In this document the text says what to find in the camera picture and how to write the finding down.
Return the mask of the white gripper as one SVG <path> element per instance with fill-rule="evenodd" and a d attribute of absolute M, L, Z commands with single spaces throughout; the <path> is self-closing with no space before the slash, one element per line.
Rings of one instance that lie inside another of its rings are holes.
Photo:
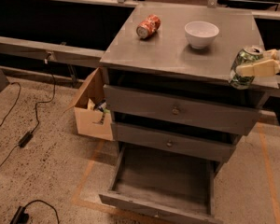
<path fill-rule="evenodd" d="M 263 57 L 265 59 L 237 65 L 236 73 L 242 77 L 273 77 L 280 73 L 280 50 L 265 50 Z"/>

